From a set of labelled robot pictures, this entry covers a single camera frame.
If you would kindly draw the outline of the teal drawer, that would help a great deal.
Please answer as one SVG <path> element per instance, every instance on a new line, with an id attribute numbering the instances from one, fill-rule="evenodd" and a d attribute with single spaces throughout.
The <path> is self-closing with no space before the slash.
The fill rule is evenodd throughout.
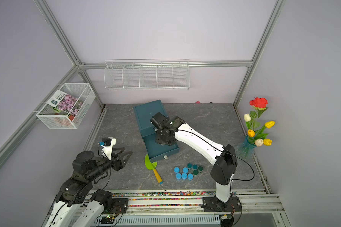
<path id="1" fill-rule="evenodd" d="M 177 154 L 180 151 L 176 143 L 172 146 L 158 144 L 156 142 L 156 133 L 143 137 L 143 141 L 151 162 L 167 159 L 169 156 Z"/>

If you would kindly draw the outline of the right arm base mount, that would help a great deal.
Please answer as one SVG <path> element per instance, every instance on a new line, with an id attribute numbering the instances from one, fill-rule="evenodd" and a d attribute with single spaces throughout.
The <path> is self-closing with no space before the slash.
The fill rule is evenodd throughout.
<path id="1" fill-rule="evenodd" d="M 231 196 L 227 202 L 222 202 L 218 198 L 203 197 L 201 208 L 204 212 L 239 212 L 242 211 L 242 204 L 237 196 Z"/>

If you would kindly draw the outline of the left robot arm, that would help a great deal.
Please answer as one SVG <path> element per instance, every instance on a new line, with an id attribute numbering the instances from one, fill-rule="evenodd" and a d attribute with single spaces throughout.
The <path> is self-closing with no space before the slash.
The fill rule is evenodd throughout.
<path id="1" fill-rule="evenodd" d="M 113 219 L 121 219 L 127 212 L 128 199 L 116 199 L 105 189 L 93 193 L 91 190 L 101 176 L 109 178 L 112 170 L 123 169 L 132 154 L 132 151 L 125 151 L 124 148 L 116 148 L 112 154 L 103 158 L 95 156 L 90 150 L 78 154 L 73 161 L 73 174 L 62 184 L 56 195 L 46 226 L 68 227 L 86 197 L 90 197 L 90 201 L 75 221 L 75 227 L 90 227 L 104 213 L 111 214 Z"/>

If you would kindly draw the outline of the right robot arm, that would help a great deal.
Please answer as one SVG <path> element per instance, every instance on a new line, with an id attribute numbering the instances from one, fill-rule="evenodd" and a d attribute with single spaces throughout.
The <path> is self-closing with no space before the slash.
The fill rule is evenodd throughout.
<path id="1" fill-rule="evenodd" d="M 213 165 L 210 175 L 216 182 L 216 198 L 222 203 L 227 203 L 232 196 L 232 180 L 238 165 L 234 147 L 213 142 L 177 116 L 169 118 L 158 112 L 150 122 L 156 128 L 157 144 L 170 146 L 180 141 L 200 153 Z"/>

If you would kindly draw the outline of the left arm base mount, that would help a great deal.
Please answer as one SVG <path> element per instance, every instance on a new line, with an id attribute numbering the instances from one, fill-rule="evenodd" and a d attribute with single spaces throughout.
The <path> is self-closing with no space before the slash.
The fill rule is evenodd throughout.
<path id="1" fill-rule="evenodd" d="M 115 198 L 113 193 L 105 190 L 97 190 L 90 202 L 87 204 L 87 211 L 102 213 L 124 214 L 127 212 L 128 199 Z"/>

